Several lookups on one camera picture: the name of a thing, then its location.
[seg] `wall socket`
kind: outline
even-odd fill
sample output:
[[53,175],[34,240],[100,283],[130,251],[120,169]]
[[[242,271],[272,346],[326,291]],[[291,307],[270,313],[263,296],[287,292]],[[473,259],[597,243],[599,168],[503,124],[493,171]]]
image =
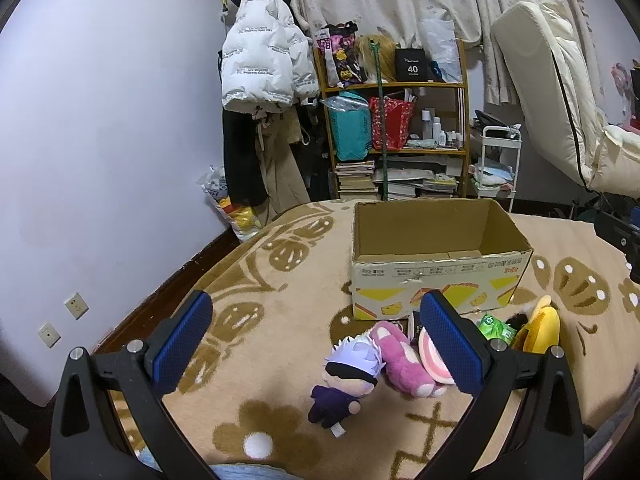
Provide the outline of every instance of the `wall socket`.
[[84,302],[79,292],[76,292],[71,298],[65,301],[66,307],[71,315],[76,319],[80,319],[82,314],[89,310],[88,305]]
[[38,330],[38,335],[49,348],[55,345],[60,339],[60,334],[55,328],[53,328],[53,325],[49,321],[47,321],[40,330]]

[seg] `wall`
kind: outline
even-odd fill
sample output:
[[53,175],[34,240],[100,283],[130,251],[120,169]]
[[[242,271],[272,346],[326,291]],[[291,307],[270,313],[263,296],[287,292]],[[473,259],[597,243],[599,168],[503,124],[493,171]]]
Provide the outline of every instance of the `wall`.
[[623,122],[623,101],[611,76],[616,63],[631,69],[640,60],[640,40],[615,0],[584,0],[593,30],[604,89],[604,113],[611,124]]
[[34,402],[225,229],[195,183],[222,163],[219,13],[22,0],[0,32],[0,372]]
[[[640,59],[640,42],[626,17],[614,0],[584,0],[590,15],[594,44],[605,93],[605,109],[610,123],[622,122],[622,101],[611,77],[611,67],[622,62],[631,67],[633,57]],[[519,106],[500,107],[484,103],[484,55],[479,49],[467,54],[469,65],[470,109],[484,110],[508,124],[524,124]],[[530,143],[526,125],[523,127],[522,160],[518,181],[518,198],[570,204],[583,201],[588,195],[582,186],[569,179],[536,152]]]

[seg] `yellow plush toy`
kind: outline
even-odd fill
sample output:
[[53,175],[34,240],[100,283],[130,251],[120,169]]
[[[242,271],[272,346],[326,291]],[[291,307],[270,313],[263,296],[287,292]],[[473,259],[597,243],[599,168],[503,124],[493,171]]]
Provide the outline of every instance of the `yellow plush toy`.
[[551,296],[543,296],[529,317],[529,322],[516,334],[511,347],[543,354],[560,341],[560,317],[551,306]]

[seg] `green pole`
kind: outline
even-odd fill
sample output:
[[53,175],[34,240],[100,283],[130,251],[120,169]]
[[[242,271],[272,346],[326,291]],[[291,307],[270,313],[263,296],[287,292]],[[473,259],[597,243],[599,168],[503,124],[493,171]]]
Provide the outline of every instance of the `green pole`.
[[369,41],[369,48],[376,62],[376,77],[378,79],[378,111],[380,113],[380,137],[382,138],[382,200],[388,200],[388,170],[386,167],[386,121],[385,121],[385,95],[382,88],[382,74],[380,72],[380,44]]

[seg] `teal bag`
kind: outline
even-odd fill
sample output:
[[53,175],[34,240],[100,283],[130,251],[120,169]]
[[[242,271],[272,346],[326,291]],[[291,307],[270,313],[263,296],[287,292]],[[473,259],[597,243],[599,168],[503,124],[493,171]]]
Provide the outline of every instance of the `teal bag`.
[[[367,103],[364,97],[352,92],[340,95]],[[335,151],[340,160],[364,160],[371,147],[371,113],[369,109],[353,112],[329,110]]]

